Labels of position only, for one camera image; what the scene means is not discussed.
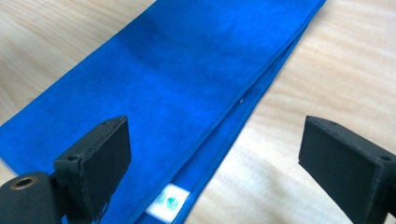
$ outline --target black clamp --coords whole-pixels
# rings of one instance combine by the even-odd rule
[[[396,156],[347,128],[306,117],[300,164],[354,223],[396,217]]]
[[[54,161],[55,172],[18,176],[0,188],[0,223],[100,221],[131,162],[126,117],[102,122]]]

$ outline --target wooden surface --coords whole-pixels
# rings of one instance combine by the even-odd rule
[[[0,1],[0,124],[151,3]],[[297,164],[304,118],[332,119],[396,153],[395,39],[396,1],[328,1],[188,222],[348,223]],[[2,184],[13,174],[0,167]]]

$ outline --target small white label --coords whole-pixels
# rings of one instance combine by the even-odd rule
[[[146,209],[146,213],[164,223],[172,223],[189,195],[188,191],[168,184],[160,196]]]

